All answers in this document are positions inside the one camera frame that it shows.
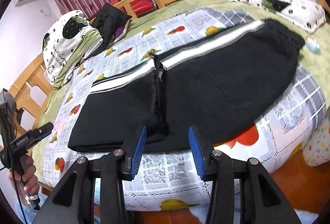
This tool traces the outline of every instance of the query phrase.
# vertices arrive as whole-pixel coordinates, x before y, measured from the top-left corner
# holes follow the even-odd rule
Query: white pillow
[[[325,21],[321,5],[311,0],[231,0],[244,2],[280,15],[308,32],[314,32]]]

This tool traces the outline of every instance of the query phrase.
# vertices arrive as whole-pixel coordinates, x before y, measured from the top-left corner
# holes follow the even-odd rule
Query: black sweatpants
[[[75,151],[110,151],[147,126],[145,151],[211,143],[251,125],[292,81],[304,40],[274,20],[238,25],[165,52],[91,88],[71,133]]]

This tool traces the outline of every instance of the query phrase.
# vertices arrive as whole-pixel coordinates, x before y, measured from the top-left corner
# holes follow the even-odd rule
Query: yellow fruit print
[[[65,103],[68,103],[73,98],[73,93],[70,93]]]
[[[55,132],[55,134],[52,137],[52,140],[49,143],[54,143],[55,141],[57,141],[57,131]]]
[[[153,30],[155,30],[155,28],[148,27],[147,29],[145,29],[145,30],[142,32],[142,37],[143,37],[144,35],[149,34],[149,33],[152,32]]]
[[[196,206],[196,205],[188,205],[184,201],[178,199],[166,199],[161,202],[159,208],[161,210],[174,210],[174,209],[180,209],[180,208],[186,208],[192,206]]]
[[[116,51],[114,48],[110,48],[107,50],[107,52],[105,53],[105,57],[107,57],[108,55],[111,55],[112,52]]]
[[[102,80],[102,79],[104,79],[104,78],[105,78],[104,73],[102,73],[100,76],[98,76],[98,77],[96,78],[95,81]]]
[[[296,153],[298,153],[300,149],[301,149],[301,142],[298,143],[298,145],[296,145],[296,147],[294,148],[294,150],[291,152],[289,158],[291,158],[293,155],[295,155]]]
[[[159,51],[160,51],[160,50],[150,49],[150,50],[148,50],[148,51],[144,54],[144,56],[142,57],[142,59],[144,59],[144,58],[148,58],[148,57],[150,56],[151,53],[156,53],[156,52],[159,52]]]
[[[85,70],[84,66],[80,66],[78,69],[78,74],[82,73]]]
[[[215,26],[210,26],[205,30],[205,35],[209,36],[212,35],[214,33],[217,33],[218,31],[222,30],[223,28],[217,28]]]

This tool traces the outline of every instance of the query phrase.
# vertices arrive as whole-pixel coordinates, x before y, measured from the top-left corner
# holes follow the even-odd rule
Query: green blanket
[[[314,55],[304,47],[300,51],[299,62],[313,75],[313,77],[319,83],[321,89],[325,94],[327,108],[329,107],[328,103],[330,100],[330,41],[328,40],[330,39],[330,25],[328,23],[325,23],[313,34],[309,34],[308,32],[293,25],[291,22],[284,18],[265,11],[263,9],[253,7],[249,4],[230,2],[230,0],[182,0],[170,4],[166,8],[159,9],[151,14],[148,14],[131,22],[127,29],[127,34],[123,39],[118,41],[118,43],[122,42],[126,38],[132,37],[135,34],[144,31],[148,27],[154,26],[164,21],[165,19],[171,17],[178,12],[185,11],[198,6],[210,7],[220,11],[243,8],[254,19],[276,19],[290,30],[301,35],[304,39],[310,37],[318,41],[321,46],[321,54]],[[53,122],[55,120],[57,111],[61,105],[62,99],[65,95],[65,91],[68,87],[69,84],[66,84],[61,89],[54,90],[52,92],[47,108],[40,117],[39,125],[45,124],[46,122]],[[36,175],[40,181],[42,181],[42,157],[45,149],[45,143],[46,139],[41,141],[33,148],[33,157],[35,160],[35,165],[37,167]]]

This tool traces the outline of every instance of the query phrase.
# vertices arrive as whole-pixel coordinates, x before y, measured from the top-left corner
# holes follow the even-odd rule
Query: black cable
[[[8,136],[10,136],[10,132],[12,130],[11,130],[11,126],[8,124],[7,115],[6,114],[3,115],[3,114],[5,114],[4,111],[0,109],[0,121],[2,121],[2,124],[3,124],[3,127],[4,127],[4,139],[5,139],[3,141],[4,142],[4,149],[6,149],[8,151],[10,162],[11,162],[11,164],[13,164],[14,163],[14,158],[13,158],[13,155],[11,153],[11,149],[10,149],[10,146],[9,146],[9,143],[8,143],[8,141],[10,141],[10,139],[11,139],[11,138],[8,138]],[[25,213],[24,213],[24,210],[23,210],[22,202],[21,202],[20,197],[19,197],[19,191],[18,191],[18,188],[17,188],[17,182],[15,180],[14,169],[11,169],[11,172],[12,172],[12,177],[13,177],[13,181],[14,181],[16,195],[17,195],[17,198],[18,198],[18,201],[19,201],[19,207],[21,208],[25,224],[27,224],[27,220],[26,220]]]

